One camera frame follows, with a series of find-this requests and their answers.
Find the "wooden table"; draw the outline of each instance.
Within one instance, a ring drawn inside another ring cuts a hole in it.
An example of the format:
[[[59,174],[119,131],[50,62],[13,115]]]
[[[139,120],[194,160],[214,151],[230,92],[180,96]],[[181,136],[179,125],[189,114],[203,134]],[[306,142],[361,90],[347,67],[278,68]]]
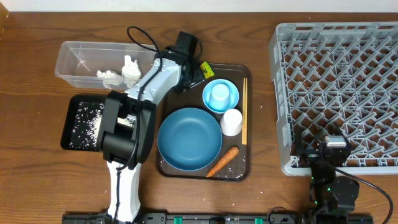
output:
[[[129,42],[126,27],[134,24],[165,47],[184,30],[202,40],[202,59],[243,64],[252,72],[249,177],[240,183],[166,178],[155,168],[154,146],[141,170],[143,207],[180,213],[267,213],[283,206],[303,212],[313,206],[308,199],[310,179],[285,176],[278,159],[275,91],[267,50],[275,27],[282,22],[393,20],[398,20],[398,14],[12,12],[0,42],[0,223],[60,223],[64,213],[98,213],[109,205],[109,172],[102,154],[60,147],[70,98],[107,93],[73,88],[54,75],[62,42]],[[139,42],[149,43],[144,36],[136,36]],[[364,179],[398,202],[397,176]],[[388,202],[361,185],[356,208],[381,223]],[[398,222],[397,212],[391,223]]]

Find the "light blue bowl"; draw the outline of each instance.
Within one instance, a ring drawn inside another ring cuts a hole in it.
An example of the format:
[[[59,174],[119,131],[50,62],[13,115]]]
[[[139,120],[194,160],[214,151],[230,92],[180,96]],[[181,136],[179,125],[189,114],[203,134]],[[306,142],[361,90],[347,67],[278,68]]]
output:
[[[211,164],[221,151],[223,134],[209,113],[184,108],[170,114],[157,135],[157,147],[174,168],[194,171]]]
[[[229,97],[230,97],[229,106],[227,106],[223,110],[216,110],[209,104],[211,90],[217,84],[224,84],[229,89]],[[236,86],[234,85],[234,83],[232,83],[228,80],[225,80],[225,79],[216,79],[216,80],[209,82],[205,86],[205,89],[203,90],[203,94],[202,94],[202,99],[203,99],[203,102],[206,105],[206,107],[209,108],[209,110],[211,110],[212,112],[214,112],[216,114],[223,114],[226,111],[228,111],[229,109],[234,108],[238,104],[239,91],[238,91],[238,88],[236,88]]]

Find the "wooden chopstick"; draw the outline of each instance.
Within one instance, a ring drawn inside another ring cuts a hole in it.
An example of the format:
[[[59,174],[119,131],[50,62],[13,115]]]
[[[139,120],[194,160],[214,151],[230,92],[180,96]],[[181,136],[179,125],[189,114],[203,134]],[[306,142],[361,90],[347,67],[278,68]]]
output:
[[[248,81],[247,78],[243,78],[243,117],[242,117],[242,145],[248,143]]]

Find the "orange carrot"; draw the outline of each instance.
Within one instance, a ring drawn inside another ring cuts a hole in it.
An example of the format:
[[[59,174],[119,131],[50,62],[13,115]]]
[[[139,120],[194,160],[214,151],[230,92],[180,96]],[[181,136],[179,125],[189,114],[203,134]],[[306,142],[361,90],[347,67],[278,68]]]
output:
[[[238,147],[232,147],[226,154],[220,159],[220,161],[217,162],[217,164],[211,168],[209,173],[207,174],[206,177],[211,177],[215,175],[218,171],[220,171],[221,168],[223,168],[229,161],[231,161],[235,156],[239,154],[239,149]]]

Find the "clear plastic container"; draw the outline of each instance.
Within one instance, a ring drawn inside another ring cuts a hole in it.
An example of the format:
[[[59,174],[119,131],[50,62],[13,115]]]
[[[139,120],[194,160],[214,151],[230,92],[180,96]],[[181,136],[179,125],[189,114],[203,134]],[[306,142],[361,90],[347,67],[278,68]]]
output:
[[[145,46],[155,49],[153,45]],[[141,79],[152,67],[155,52],[137,44],[66,41],[58,54],[55,75],[77,88],[127,90],[126,82],[138,82],[140,79],[125,79],[114,85],[109,83],[117,83],[118,79],[97,77],[98,70],[121,74],[125,55],[130,55],[132,61],[137,59]]]

